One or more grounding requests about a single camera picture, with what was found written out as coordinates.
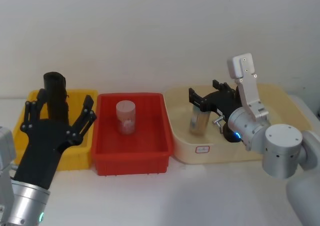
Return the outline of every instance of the jar lid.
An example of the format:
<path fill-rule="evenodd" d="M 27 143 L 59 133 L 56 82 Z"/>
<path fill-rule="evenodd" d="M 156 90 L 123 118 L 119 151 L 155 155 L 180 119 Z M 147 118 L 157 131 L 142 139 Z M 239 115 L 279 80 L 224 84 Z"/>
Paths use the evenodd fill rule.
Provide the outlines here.
<path fill-rule="evenodd" d="M 123 100 L 116 104 L 116 115 L 118 118 L 133 117 L 136 114 L 136 105 L 129 100 Z"/>

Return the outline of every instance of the red plastic bin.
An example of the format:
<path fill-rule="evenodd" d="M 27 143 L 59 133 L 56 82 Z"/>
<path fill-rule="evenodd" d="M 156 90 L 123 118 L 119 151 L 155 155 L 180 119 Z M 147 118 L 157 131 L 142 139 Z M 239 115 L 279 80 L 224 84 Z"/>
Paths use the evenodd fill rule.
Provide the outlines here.
<path fill-rule="evenodd" d="M 116 104 L 135 103 L 135 132 L 118 132 Z M 160 93 L 106 93 L 97 99 L 91 154 L 98 175 L 165 173 L 173 137 Z"/>

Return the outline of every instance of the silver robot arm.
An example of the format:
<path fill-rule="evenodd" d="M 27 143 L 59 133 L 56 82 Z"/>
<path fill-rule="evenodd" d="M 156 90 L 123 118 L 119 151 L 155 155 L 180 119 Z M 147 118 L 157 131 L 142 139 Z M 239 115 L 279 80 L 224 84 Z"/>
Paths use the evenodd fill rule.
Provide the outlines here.
<path fill-rule="evenodd" d="M 0 127 L 0 225 L 36 226 L 44 219 L 50 192 L 10 177 L 11 162 L 16 158 L 12 133 Z"/>
<path fill-rule="evenodd" d="M 247 151 L 263 155 L 262 167 L 269 175 L 286 179 L 301 165 L 304 173 L 289 180 L 287 198 L 304 226 L 319 226 L 320 137 L 311 131 L 301 133 L 291 125 L 270 124 L 269 112 L 259 98 L 258 76 L 250 53 L 227 62 L 243 106 L 229 117 L 229 128 L 239 133 Z"/>

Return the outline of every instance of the label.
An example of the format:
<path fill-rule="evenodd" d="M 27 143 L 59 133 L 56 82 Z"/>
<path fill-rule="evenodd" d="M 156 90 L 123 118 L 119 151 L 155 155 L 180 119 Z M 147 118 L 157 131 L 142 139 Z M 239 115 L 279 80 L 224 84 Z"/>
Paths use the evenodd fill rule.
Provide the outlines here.
<path fill-rule="evenodd" d="M 125 121 L 119 120 L 119 130 L 122 134 L 129 135 L 135 131 L 135 121 L 127 119 Z"/>
<path fill-rule="evenodd" d="M 206 153 L 209 153 L 209 151 L 210 151 L 210 146 L 198 146 L 195 148 L 196 154 L 206 154 Z"/>

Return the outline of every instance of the table surface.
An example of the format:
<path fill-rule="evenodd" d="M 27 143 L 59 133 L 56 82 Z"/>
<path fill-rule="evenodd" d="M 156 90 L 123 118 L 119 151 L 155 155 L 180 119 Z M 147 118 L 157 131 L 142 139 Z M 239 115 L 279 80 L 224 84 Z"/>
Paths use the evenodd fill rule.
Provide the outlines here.
<path fill-rule="evenodd" d="M 13 130 L 24 102 L 0 99 L 0 125 Z M 149 175 L 59 171 L 41 225 L 301 226 L 286 182 L 259 161 L 185 165 L 170 158 L 167 173 Z"/>

